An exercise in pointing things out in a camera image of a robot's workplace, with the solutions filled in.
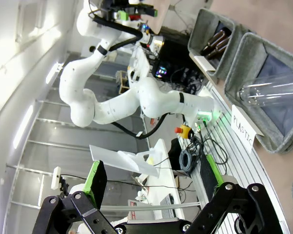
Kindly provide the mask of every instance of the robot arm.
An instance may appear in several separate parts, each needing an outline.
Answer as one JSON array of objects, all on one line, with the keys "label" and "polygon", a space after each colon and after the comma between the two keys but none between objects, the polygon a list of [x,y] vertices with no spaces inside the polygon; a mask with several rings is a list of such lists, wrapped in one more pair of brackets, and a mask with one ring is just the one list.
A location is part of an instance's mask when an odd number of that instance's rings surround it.
[{"label": "robot arm", "polygon": [[213,100],[178,91],[161,92],[154,79],[140,77],[124,94],[105,102],[98,102],[94,93],[84,89],[87,79],[97,70],[105,55],[122,32],[93,22],[89,17],[89,6],[85,0],[84,9],[77,20],[77,28],[83,36],[102,38],[93,55],[68,63],[63,70],[59,92],[61,99],[71,108],[71,119],[80,127],[92,121],[108,124],[132,115],[139,106],[150,118],[166,113],[193,115],[199,109],[210,112]]}]

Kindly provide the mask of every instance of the black hose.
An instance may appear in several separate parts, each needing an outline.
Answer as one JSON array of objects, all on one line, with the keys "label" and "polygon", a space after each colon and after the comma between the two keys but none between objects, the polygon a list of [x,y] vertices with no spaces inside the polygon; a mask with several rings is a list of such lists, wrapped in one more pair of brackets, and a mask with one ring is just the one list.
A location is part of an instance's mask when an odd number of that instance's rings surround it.
[{"label": "black hose", "polygon": [[119,128],[120,130],[124,131],[125,133],[127,133],[128,135],[136,138],[136,139],[145,139],[149,136],[151,136],[153,133],[155,133],[157,131],[157,129],[161,126],[161,124],[163,123],[165,117],[168,115],[168,113],[162,115],[162,117],[160,118],[160,120],[158,121],[158,123],[156,124],[156,126],[147,134],[141,134],[140,136],[137,136],[136,133],[133,133],[132,131],[128,130],[127,128],[125,128],[123,125],[117,123],[117,122],[113,122],[111,124],[113,124],[115,127]]},{"label": "black hose", "polygon": [[117,43],[117,44],[111,46],[109,51],[114,51],[114,50],[117,50],[118,48],[123,47],[125,45],[136,43],[137,41],[141,40],[141,38],[143,36],[142,32],[140,32],[137,29],[127,27],[127,26],[124,26],[122,24],[115,23],[113,21],[107,21],[107,20],[105,20],[105,19],[103,19],[103,18],[101,18],[101,17],[99,17],[97,15],[94,15],[93,21],[95,21],[96,23],[101,24],[103,26],[110,27],[110,28],[113,28],[113,29],[116,29],[116,30],[119,30],[119,31],[122,31],[122,32],[130,33],[130,34],[136,36],[134,38],[122,41],[120,43]]}]

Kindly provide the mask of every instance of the white table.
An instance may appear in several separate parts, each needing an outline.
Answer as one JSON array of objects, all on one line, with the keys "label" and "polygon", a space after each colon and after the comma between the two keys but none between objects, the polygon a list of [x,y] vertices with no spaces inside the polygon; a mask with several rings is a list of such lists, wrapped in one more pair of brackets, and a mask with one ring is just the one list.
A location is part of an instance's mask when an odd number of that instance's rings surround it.
[{"label": "white table", "polygon": [[[156,162],[160,162],[164,160],[165,158],[168,158],[167,149],[165,146],[165,143],[163,139],[159,139],[157,143],[155,144],[154,148],[160,152],[162,152],[162,155],[160,158],[156,159]],[[162,169],[159,170],[159,177],[149,176],[147,178],[146,186],[148,185],[165,185],[168,187],[176,188],[176,181],[173,175],[173,172],[171,169],[170,161],[167,159],[163,161],[161,164],[159,164],[156,167],[161,167]],[[174,198],[174,204],[181,204],[179,192],[178,189],[173,188],[166,188],[166,187],[150,187],[148,192],[148,201],[149,203],[152,203],[153,205],[160,205],[160,202],[168,195],[171,194]],[[182,209],[175,209],[176,216],[179,219],[185,219],[185,215]],[[162,217],[161,211],[154,211],[155,219],[160,219]]]}]

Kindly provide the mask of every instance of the metal bolt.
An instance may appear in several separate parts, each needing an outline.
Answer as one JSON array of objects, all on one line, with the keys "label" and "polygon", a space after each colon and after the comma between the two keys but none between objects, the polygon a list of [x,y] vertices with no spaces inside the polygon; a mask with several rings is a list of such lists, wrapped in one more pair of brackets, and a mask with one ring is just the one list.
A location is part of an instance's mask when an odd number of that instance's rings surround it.
[{"label": "metal bolt", "polygon": [[233,186],[232,186],[231,184],[227,184],[227,185],[225,186],[225,188],[226,188],[227,190],[231,190],[231,189],[233,189]]},{"label": "metal bolt", "polygon": [[189,227],[190,227],[190,224],[186,224],[185,226],[182,227],[182,231],[185,233]]},{"label": "metal bolt", "polygon": [[258,188],[256,185],[254,185],[254,186],[252,187],[252,190],[253,190],[254,192],[257,192],[257,191],[259,190],[259,188]]},{"label": "metal bolt", "polygon": [[124,233],[122,228],[115,228],[115,231],[117,231],[118,234],[123,234]]}]

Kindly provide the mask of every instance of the black band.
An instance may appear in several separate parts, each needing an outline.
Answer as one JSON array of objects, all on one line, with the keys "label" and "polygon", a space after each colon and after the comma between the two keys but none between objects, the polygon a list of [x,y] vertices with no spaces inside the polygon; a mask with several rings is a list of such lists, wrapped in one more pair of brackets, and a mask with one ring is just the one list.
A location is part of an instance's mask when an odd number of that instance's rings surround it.
[{"label": "black band", "polygon": [[183,94],[183,93],[179,93],[179,96],[180,96],[180,102],[181,102],[181,103],[185,103],[185,97],[184,97],[184,94]]},{"label": "black band", "polygon": [[98,51],[99,51],[101,54],[103,54],[103,55],[106,55],[106,54],[107,54],[107,50],[104,49],[101,45],[99,46]]}]

